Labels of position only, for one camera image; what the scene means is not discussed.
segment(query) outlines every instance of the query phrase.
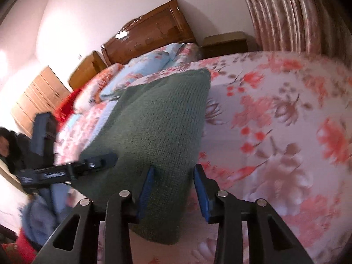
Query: metal screw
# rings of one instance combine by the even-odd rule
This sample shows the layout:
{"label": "metal screw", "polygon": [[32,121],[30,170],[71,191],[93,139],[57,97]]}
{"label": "metal screw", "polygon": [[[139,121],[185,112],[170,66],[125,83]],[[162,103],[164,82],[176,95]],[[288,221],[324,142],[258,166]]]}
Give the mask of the metal screw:
{"label": "metal screw", "polygon": [[227,197],[228,196],[228,192],[226,190],[219,190],[218,191],[218,196],[219,197]]}
{"label": "metal screw", "polygon": [[259,206],[263,206],[264,207],[264,206],[267,205],[267,201],[265,199],[263,199],[263,198],[260,198],[260,199],[257,200],[257,204]]}
{"label": "metal screw", "polygon": [[90,203],[90,200],[88,198],[84,198],[80,201],[81,206],[86,206]]}
{"label": "metal screw", "polygon": [[128,197],[130,195],[130,192],[128,190],[121,190],[119,195],[122,197]]}

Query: floral bedspread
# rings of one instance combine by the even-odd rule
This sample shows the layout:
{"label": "floral bedspread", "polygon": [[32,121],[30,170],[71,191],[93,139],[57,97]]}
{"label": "floral bedspread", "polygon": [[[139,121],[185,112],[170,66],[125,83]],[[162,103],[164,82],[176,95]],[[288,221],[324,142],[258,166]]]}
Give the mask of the floral bedspread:
{"label": "floral bedspread", "polygon": [[101,114],[108,101],[96,104],[89,111],[84,112],[72,128],[63,127],[56,138],[54,151],[55,165],[77,161],[86,143],[89,141]]}
{"label": "floral bedspread", "polygon": [[[352,72],[325,57],[257,52],[169,68],[131,86],[204,67],[212,77],[199,153],[207,176],[240,199],[267,199],[315,263],[333,260],[352,232]],[[131,232],[134,263],[212,263],[217,225],[202,218],[194,189],[181,225],[170,246]],[[245,263],[248,256],[244,233]]]}

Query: blue fabric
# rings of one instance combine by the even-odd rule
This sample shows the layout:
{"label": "blue fabric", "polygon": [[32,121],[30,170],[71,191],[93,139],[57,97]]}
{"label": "blue fabric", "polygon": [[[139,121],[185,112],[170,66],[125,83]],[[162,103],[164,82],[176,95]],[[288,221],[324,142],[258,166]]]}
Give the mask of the blue fabric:
{"label": "blue fabric", "polygon": [[172,61],[178,50],[183,46],[184,44],[169,44],[167,45],[165,48],[163,48],[164,52],[168,52],[169,53],[169,57],[170,57],[170,61]]}
{"label": "blue fabric", "polygon": [[33,201],[23,208],[22,227],[29,240],[44,245],[58,224],[72,211],[72,208],[66,205],[69,189],[70,186],[61,183],[51,186],[56,217],[41,196],[36,196]]}
{"label": "blue fabric", "polygon": [[131,60],[100,92],[101,100],[108,100],[113,93],[134,80],[160,71],[170,60],[165,51],[152,51]]}
{"label": "blue fabric", "polygon": [[168,69],[168,68],[173,68],[175,66],[179,66],[180,63],[178,61],[178,57],[175,57],[174,59],[170,59],[169,62],[167,64],[165,64],[165,66],[163,67],[162,70]]}
{"label": "blue fabric", "polygon": [[76,123],[76,121],[80,118],[80,114],[72,114],[67,122],[65,123],[65,126],[67,126],[69,129],[73,127],[73,125]]}

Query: knit texture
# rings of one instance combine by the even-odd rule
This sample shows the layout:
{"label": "knit texture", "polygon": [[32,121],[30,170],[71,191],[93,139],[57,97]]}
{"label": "knit texture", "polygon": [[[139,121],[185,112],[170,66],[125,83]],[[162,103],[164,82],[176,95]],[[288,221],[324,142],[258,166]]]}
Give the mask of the knit texture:
{"label": "knit texture", "polygon": [[179,239],[180,220],[197,162],[210,88],[207,69],[189,70],[128,87],[96,139],[80,159],[115,152],[115,167],[84,176],[72,186],[106,207],[108,199],[151,165],[155,182],[147,212],[133,226],[141,237],[163,244]]}

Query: bedside table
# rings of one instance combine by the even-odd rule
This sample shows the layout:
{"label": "bedside table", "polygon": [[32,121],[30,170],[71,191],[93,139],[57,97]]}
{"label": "bedside table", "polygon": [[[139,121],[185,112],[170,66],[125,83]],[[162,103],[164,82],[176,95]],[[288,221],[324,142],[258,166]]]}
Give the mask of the bedside table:
{"label": "bedside table", "polygon": [[247,38],[242,31],[206,37],[202,51],[204,58],[247,52]]}

